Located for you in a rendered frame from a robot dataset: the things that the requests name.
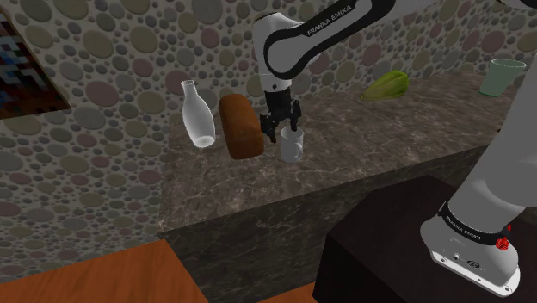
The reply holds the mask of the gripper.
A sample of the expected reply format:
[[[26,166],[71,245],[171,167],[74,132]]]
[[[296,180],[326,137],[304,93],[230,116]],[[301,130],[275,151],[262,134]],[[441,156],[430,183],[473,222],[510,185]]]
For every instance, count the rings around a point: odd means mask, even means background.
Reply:
[[[289,88],[276,92],[265,92],[266,104],[269,114],[260,114],[260,126],[262,133],[266,134],[270,142],[277,142],[275,137],[275,129],[277,123],[290,120],[291,129],[296,132],[298,130],[298,119],[301,117],[301,107],[297,99],[291,96]]]

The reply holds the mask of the white mug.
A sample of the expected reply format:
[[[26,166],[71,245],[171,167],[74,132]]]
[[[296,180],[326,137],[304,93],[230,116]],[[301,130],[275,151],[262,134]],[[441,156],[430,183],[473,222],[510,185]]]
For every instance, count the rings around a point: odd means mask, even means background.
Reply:
[[[291,127],[284,127],[280,131],[281,159],[287,163],[297,163],[303,156],[304,132],[300,127],[294,131]]]

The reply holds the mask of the brown bread loaf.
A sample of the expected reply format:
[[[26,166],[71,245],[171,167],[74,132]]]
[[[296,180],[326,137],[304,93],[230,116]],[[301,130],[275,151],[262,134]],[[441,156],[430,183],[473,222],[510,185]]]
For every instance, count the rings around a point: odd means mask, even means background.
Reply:
[[[263,154],[264,140],[260,122],[245,96],[230,94],[219,101],[219,114],[227,150],[232,159],[241,160]]]

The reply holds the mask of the clear glass bottle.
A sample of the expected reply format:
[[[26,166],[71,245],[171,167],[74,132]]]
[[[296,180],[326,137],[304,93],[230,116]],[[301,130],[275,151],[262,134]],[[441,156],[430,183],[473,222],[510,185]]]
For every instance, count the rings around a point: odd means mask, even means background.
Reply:
[[[207,148],[216,140],[213,114],[199,96],[194,80],[182,81],[181,85],[184,94],[183,124],[194,146]]]

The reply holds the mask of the green oblong fruit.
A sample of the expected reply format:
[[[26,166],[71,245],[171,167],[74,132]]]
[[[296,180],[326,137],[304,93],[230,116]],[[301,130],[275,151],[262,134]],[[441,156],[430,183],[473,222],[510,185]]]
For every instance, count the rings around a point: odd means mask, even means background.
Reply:
[[[402,71],[389,71],[361,94],[364,101],[389,100],[403,96],[409,87],[409,78]]]

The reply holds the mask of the dark robot stand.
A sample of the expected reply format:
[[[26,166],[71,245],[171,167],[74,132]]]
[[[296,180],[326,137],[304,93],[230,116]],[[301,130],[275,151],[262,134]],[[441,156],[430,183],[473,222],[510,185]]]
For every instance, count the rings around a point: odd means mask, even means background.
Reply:
[[[313,290],[318,303],[537,303],[537,227],[516,219],[522,278],[506,298],[444,269],[420,226],[454,194],[422,176],[369,193],[327,235]]]

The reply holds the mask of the pale green cup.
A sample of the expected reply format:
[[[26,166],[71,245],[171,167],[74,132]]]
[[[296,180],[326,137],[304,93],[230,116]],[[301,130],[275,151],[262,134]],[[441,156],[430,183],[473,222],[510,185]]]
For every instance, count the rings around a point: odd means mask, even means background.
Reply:
[[[485,96],[500,96],[526,67],[526,63],[517,60],[493,59],[478,92]]]

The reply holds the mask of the dark pixelated wall picture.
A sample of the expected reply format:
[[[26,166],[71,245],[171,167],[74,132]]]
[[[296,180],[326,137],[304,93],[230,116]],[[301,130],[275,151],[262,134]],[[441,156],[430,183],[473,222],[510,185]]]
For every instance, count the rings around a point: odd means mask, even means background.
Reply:
[[[0,120],[70,108],[0,6]]]

